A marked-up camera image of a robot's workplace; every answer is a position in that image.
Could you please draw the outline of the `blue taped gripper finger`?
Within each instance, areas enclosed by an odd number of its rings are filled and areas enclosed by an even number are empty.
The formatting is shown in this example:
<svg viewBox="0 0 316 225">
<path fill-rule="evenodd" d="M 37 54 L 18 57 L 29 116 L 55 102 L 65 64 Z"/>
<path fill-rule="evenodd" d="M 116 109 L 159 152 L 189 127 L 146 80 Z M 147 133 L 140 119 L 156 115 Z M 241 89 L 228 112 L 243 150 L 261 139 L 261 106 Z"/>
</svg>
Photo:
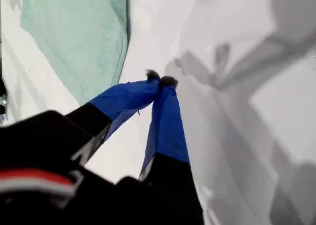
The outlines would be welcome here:
<svg viewBox="0 0 316 225">
<path fill-rule="evenodd" d="M 202 225 L 203 211 L 193 180 L 177 84 L 171 76 L 160 80 L 140 179 L 153 194 L 154 221 L 162 225 Z"/>
<path fill-rule="evenodd" d="M 160 76 L 147 70 L 146 80 L 118 84 L 66 115 L 92 139 L 71 157 L 81 165 L 136 112 L 146 108 L 157 97 Z"/>
</svg>

